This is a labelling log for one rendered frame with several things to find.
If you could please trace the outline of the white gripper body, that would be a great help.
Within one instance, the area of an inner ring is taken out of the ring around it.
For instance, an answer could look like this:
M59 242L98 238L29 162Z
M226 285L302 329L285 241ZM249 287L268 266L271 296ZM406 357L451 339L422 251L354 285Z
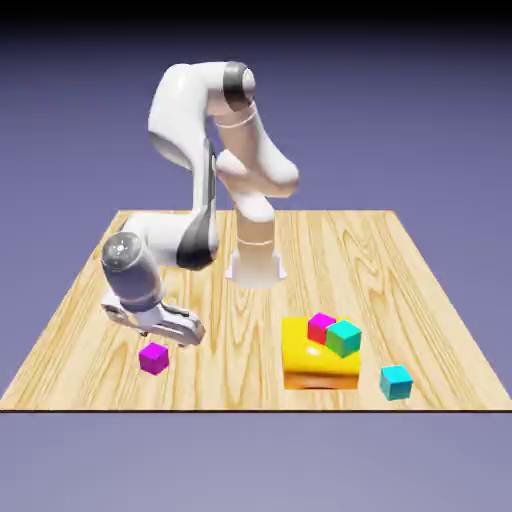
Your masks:
M144 332L172 339L180 346L197 346L205 334L205 328L194 312L165 302L134 316Z

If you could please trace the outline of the small purple cube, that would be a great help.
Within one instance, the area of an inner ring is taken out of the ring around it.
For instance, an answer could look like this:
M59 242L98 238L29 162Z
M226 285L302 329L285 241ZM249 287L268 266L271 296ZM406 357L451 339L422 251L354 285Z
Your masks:
M166 346L149 343L139 352L140 368L152 375L158 375L169 365L169 353Z

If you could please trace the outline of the small magenta cube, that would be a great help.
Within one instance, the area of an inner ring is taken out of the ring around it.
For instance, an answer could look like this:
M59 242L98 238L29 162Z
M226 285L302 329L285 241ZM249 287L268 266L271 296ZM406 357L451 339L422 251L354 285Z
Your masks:
M314 314L308 320L307 338L318 344L324 345L326 343L328 328L336 322L337 319L335 317L325 313L318 312Z

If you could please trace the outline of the small green cube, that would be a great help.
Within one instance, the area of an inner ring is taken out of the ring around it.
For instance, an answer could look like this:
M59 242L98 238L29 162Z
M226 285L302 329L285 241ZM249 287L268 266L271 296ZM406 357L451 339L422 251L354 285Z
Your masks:
M327 328L326 346L344 358L360 350L362 331L347 320L338 321Z

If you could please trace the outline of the small cyan cube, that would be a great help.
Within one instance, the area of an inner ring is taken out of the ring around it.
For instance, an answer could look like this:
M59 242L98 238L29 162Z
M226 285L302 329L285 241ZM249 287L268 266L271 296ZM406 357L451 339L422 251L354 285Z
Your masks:
M404 365L386 366L381 369L379 386L388 401L410 397L413 378Z

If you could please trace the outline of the large yellow box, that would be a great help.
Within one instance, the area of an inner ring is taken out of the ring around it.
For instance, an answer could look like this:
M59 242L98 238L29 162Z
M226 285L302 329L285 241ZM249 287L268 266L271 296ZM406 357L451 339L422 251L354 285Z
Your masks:
M353 390L358 387L360 352L344 358L307 337L306 317L282 319L281 354L285 389Z

